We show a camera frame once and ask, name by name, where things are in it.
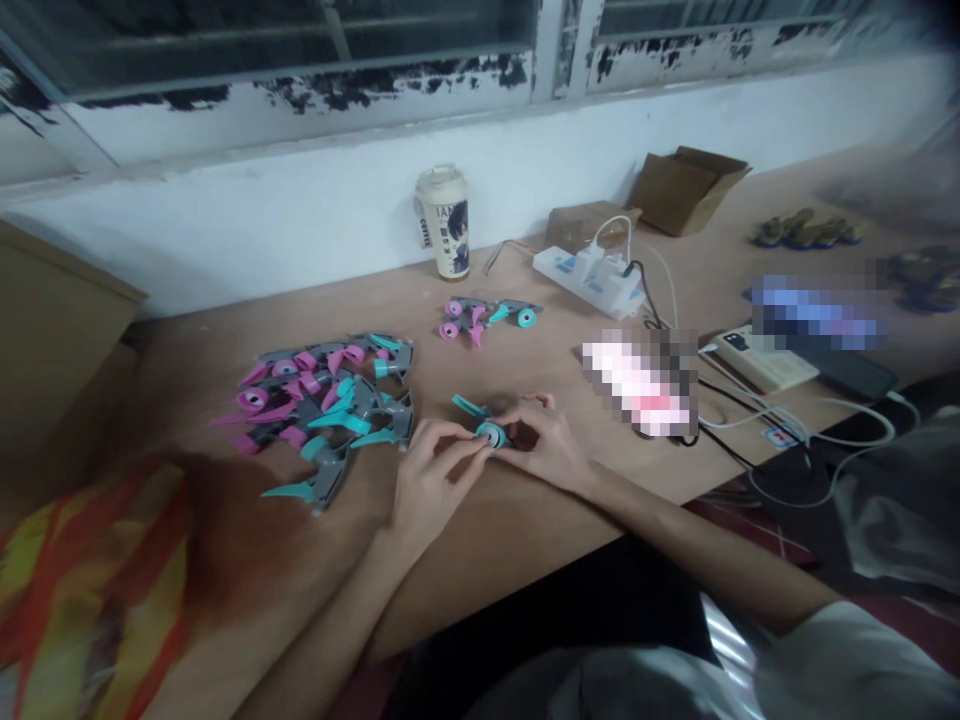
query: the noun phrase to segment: forearm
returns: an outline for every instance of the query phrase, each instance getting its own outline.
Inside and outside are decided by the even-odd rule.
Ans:
[[[235,718],[310,718],[329,713],[397,587],[417,561],[396,535],[377,533],[333,600],[310,621],[247,697]]]
[[[686,570],[722,602],[784,635],[842,598],[802,570],[601,465],[578,494]]]

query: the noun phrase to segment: gray sleeve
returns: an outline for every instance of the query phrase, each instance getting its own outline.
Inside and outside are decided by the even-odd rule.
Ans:
[[[960,683],[849,602],[828,605],[776,641],[754,683],[767,720],[960,717]]]

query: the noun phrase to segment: power strip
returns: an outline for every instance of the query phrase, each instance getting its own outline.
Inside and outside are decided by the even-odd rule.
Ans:
[[[600,247],[576,255],[550,247],[534,256],[533,267],[614,320],[636,315],[647,297],[638,287],[640,268],[634,266],[623,277],[627,269],[623,258],[619,253],[604,257]]]
[[[750,325],[713,339],[717,355],[767,395],[813,380],[820,371],[789,350],[764,350]]]

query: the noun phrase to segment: hand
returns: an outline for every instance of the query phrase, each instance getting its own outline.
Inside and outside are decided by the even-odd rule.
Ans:
[[[441,438],[456,441],[439,455]],[[446,527],[454,511],[473,487],[492,452],[486,438],[477,438],[456,423],[423,420],[397,471],[397,493],[390,531],[401,550],[416,562]],[[473,456],[457,480],[447,477],[457,463]]]
[[[582,491],[594,478],[590,460],[567,418],[557,411],[553,395],[524,393],[518,405],[491,421],[504,427],[518,448],[501,448],[495,457],[568,492]]]

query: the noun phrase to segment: finger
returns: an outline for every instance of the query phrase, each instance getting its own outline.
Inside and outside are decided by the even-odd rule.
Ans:
[[[492,454],[493,448],[489,445],[482,448],[480,452],[470,459],[470,464],[467,465],[467,469],[463,471],[463,474],[457,478],[455,483],[452,483],[453,494],[457,498],[458,503],[466,497],[467,493],[470,492],[470,488],[477,482],[477,479],[483,473],[483,468],[486,466],[487,458]]]
[[[551,393],[529,392],[523,393],[520,397],[524,400],[539,400],[547,410],[557,409],[557,401]]]
[[[488,438],[478,438],[472,435],[470,437],[472,439],[468,442],[454,443],[437,455],[431,463],[431,468],[435,468],[442,475],[447,475],[447,473],[453,470],[457,466],[457,463],[465,457],[476,455],[485,447],[490,447],[490,440]]]
[[[523,452],[522,450],[514,450],[513,448],[500,448],[495,450],[493,456],[499,460],[503,460],[505,463],[518,467],[521,470],[526,470],[530,467],[530,453]]]
[[[450,422],[449,420],[438,420],[436,418],[425,420],[417,426],[413,438],[410,440],[410,450],[412,452],[430,452],[433,453],[442,437],[455,437],[458,440],[471,440],[474,434],[462,425]]]
[[[512,410],[507,410],[503,415],[491,418],[490,422],[503,427],[518,422],[524,422],[537,432],[543,432],[546,427],[547,418],[539,408],[530,405],[517,405]]]

